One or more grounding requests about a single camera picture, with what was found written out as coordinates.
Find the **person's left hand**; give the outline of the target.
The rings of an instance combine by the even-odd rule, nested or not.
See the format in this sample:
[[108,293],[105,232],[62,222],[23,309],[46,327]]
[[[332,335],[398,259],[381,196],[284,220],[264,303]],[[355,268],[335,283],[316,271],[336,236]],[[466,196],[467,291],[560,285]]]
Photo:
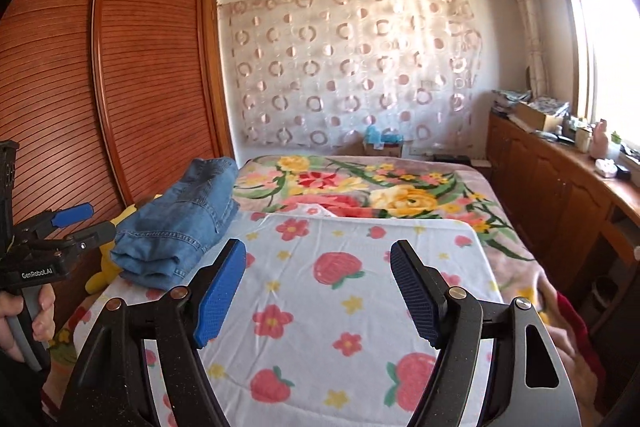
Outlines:
[[21,291],[1,291],[1,353],[24,362],[34,372],[50,366],[46,343],[52,338],[55,293],[51,284]]

